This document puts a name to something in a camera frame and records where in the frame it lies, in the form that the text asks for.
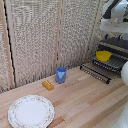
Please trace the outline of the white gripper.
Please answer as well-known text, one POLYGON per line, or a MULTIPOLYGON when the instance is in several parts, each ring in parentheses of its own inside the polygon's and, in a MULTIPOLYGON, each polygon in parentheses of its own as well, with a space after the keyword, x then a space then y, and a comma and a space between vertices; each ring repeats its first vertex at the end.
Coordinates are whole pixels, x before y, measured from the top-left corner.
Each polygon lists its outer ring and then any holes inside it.
POLYGON ((100 29, 103 31, 128 33, 128 22, 120 22, 118 19, 102 19, 100 29))

